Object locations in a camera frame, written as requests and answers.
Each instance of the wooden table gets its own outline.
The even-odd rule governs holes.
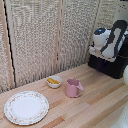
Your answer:
[[[63,80],[57,89],[50,88],[45,78],[1,94],[0,128],[109,128],[128,101],[128,87],[123,79],[113,79],[86,64],[56,75]],[[79,98],[65,95],[68,78],[78,79],[82,83],[84,92]],[[34,125],[15,125],[4,115],[6,101],[22,91],[39,92],[49,101],[48,114]]]

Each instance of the floral plate border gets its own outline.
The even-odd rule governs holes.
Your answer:
[[[42,109],[40,113],[38,113],[35,117],[29,118],[29,119],[17,118],[12,113],[12,105],[16,100],[18,100],[18,98],[27,97],[27,96],[32,96],[34,98],[37,98],[41,102]],[[24,92],[17,93],[13,95],[10,99],[8,99],[4,107],[4,113],[7,119],[10,120],[12,123],[19,124],[19,125],[30,125],[30,124],[37,123],[38,121],[43,119],[44,116],[47,114],[48,109],[49,109],[48,100],[42,94],[34,91],[24,91]]]

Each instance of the beige blinds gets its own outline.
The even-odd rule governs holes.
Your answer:
[[[14,88],[4,3],[0,0],[0,93]]]
[[[117,4],[116,0],[5,1],[17,87],[84,64],[94,30],[111,28]]]
[[[17,86],[53,74],[59,0],[6,0]]]
[[[111,29],[113,26],[114,14],[118,0],[102,0],[99,6],[97,15],[97,22],[95,29],[107,28]]]
[[[85,63],[87,44],[96,16],[97,0],[66,0],[59,70]]]

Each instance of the small bowl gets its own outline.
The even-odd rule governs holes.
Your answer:
[[[61,79],[59,76],[49,76],[48,78],[52,78],[52,79],[58,80],[58,81],[60,82],[59,84],[51,84],[51,83],[49,83],[48,80],[47,80],[47,83],[48,83],[48,85],[49,85],[51,88],[58,88],[58,87],[61,85],[61,83],[62,83],[62,79]]]

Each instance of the cup handle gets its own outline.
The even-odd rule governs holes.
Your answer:
[[[83,90],[84,90],[84,88],[83,88],[83,86],[82,86],[82,84],[81,83],[79,83],[79,85],[78,86],[76,86],[78,89],[80,89],[81,90],[81,93],[83,92]]]

